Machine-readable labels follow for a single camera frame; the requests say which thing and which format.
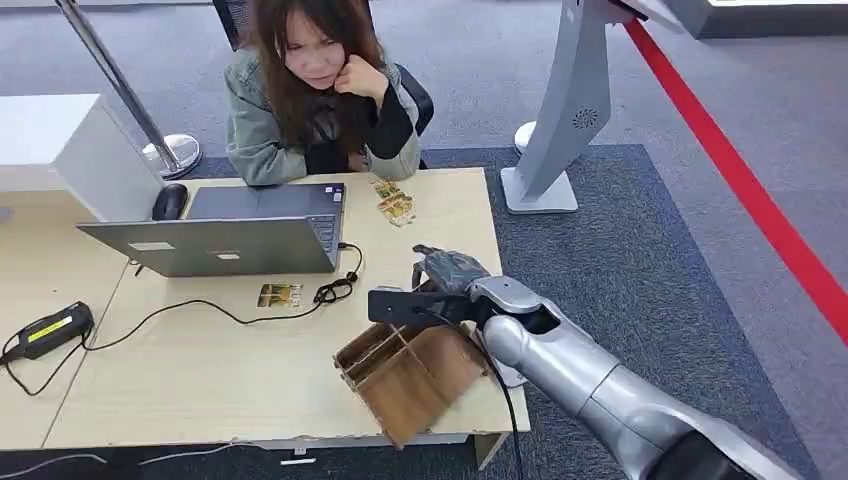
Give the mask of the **person's left hand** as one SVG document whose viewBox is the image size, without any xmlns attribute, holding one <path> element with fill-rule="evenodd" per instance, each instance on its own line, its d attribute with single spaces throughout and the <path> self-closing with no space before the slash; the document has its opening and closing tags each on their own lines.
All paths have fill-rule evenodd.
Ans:
<svg viewBox="0 0 848 480">
<path fill-rule="evenodd" d="M 389 87 L 388 78 L 358 55 L 350 55 L 334 81 L 340 94 L 371 98 L 380 106 Z"/>
</svg>

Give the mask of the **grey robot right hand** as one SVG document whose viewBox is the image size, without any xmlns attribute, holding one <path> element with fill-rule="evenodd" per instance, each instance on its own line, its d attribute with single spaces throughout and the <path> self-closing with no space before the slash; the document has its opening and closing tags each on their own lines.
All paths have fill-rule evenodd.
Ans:
<svg viewBox="0 0 848 480">
<path fill-rule="evenodd" d="M 413 264 L 413 291 L 462 294 L 475 280 L 491 275 L 474 257 L 458 251 L 423 244 L 412 250 L 422 255 Z"/>
</svg>

